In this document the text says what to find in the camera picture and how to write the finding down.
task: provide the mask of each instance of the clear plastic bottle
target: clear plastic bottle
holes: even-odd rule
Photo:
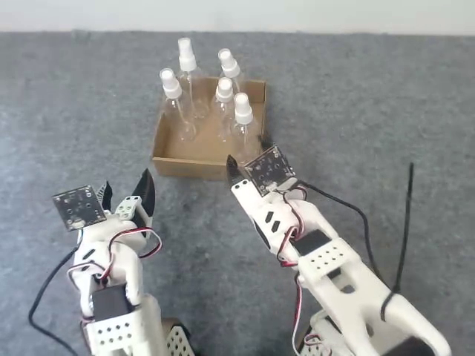
[[[180,50],[180,72],[178,73],[178,79],[183,90],[191,98],[191,105],[196,113],[196,117],[204,119],[209,112],[209,96],[207,96],[205,74],[196,64],[191,39],[188,37],[179,39],[178,49]]]
[[[231,126],[235,120],[235,101],[232,92],[232,80],[221,78],[216,87],[216,94],[211,103],[211,110],[219,120],[217,135],[222,141],[229,139]]]
[[[192,141],[196,137],[197,129],[188,94],[182,90],[172,69],[162,69],[160,78],[165,92],[162,106],[165,118],[170,121],[171,129],[177,132],[182,141]]]
[[[217,57],[220,59],[221,68],[223,69],[221,76],[226,76],[232,80],[232,88],[235,93],[245,93],[246,79],[231,51],[228,48],[223,48],[218,52]]]
[[[258,156],[260,151],[259,124],[255,121],[249,98],[245,93],[235,96],[235,123],[231,129],[233,154],[240,164]]]

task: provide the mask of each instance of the open cardboard box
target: open cardboard box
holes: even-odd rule
[[[216,90],[218,78],[206,78],[209,101]],[[254,118],[264,135],[266,120],[266,83],[248,81],[246,92]],[[163,176],[196,177],[202,179],[225,179],[226,158],[232,154],[230,142],[222,142],[217,136],[219,119],[210,115],[198,128],[192,142],[181,141],[169,127],[168,120],[160,117],[155,134],[152,161]]]

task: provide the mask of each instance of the bottle cap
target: bottle cap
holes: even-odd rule
[[[216,98],[220,102],[230,102],[232,100],[232,80],[230,78],[220,78],[216,87]]]
[[[181,87],[178,79],[175,78],[173,70],[164,68],[160,71],[160,79],[162,79],[163,91],[169,99],[177,99],[181,96]]]
[[[235,78],[239,75],[239,64],[236,62],[228,48],[223,48],[220,50],[217,54],[217,57],[221,61],[221,68],[223,68],[223,73],[225,76],[228,78]]]
[[[183,37],[178,40],[178,49],[180,50],[180,69],[183,72],[191,72],[196,69],[196,59],[191,46],[191,39]]]
[[[235,117],[236,122],[241,125],[248,125],[254,119],[249,98],[245,93],[237,93],[235,96]]]

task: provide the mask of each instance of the floor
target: floor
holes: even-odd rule
[[[34,295],[73,247],[50,196],[106,179],[130,194],[150,152],[162,67],[183,33],[0,34],[0,354],[64,355],[27,324]],[[297,175],[362,208],[376,259],[394,278],[407,167],[416,164],[402,294],[475,353],[475,38],[185,33],[219,74],[230,47],[269,85],[269,131]],[[291,355],[295,288],[223,182],[159,177],[164,249],[145,289],[203,355]],[[361,221],[311,196],[366,258]],[[61,273],[37,320],[85,355],[79,298]],[[303,324],[319,310],[304,293]]]

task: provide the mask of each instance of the white robotic arm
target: white robotic arm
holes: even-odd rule
[[[451,356],[444,337],[400,294],[381,312],[391,290],[305,200],[305,187],[276,146],[244,167],[248,178],[232,157],[227,168],[232,193],[267,248],[282,266],[297,271],[298,287],[308,289],[323,308],[310,322],[310,338],[300,350],[293,345],[297,355]],[[427,353],[408,351],[414,342],[413,348],[425,346]]]
[[[68,230],[79,230],[68,276],[79,292],[81,327],[91,354],[194,356],[184,326],[176,319],[162,320],[158,302],[143,291],[140,259],[162,247],[160,237],[151,228],[155,190],[150,172],[145,170],[133,194],[114,213],[108,184],[97,196],[99,199],[91,186],[85,186],[53,197]],[[140,254],[152,238],[154,247]],[[37,303],[30,313],[31,320],[36,307]],[[77,355],[56,335],[33,326]]]

